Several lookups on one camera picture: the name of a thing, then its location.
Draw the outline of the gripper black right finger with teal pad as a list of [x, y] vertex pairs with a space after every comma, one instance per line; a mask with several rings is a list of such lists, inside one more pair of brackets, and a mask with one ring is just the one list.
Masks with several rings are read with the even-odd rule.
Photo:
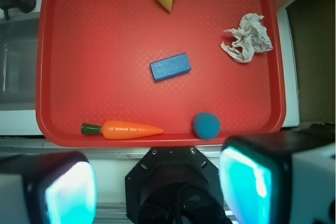
[[335, 132], [232, 136], [219, 180], [239, 223], [335, 223]]

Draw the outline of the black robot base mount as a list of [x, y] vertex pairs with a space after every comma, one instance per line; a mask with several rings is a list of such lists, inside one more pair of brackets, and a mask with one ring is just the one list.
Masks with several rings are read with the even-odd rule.
[[133, 223], [231, 223], [218, 168], [195, 147], [154, 147], [125, 176]]

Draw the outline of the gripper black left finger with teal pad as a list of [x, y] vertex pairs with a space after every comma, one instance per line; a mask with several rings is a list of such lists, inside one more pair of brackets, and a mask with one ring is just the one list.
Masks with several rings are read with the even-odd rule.
[[1, 223], [93, 223], [97, 197], [81, 152], [1, 158]]

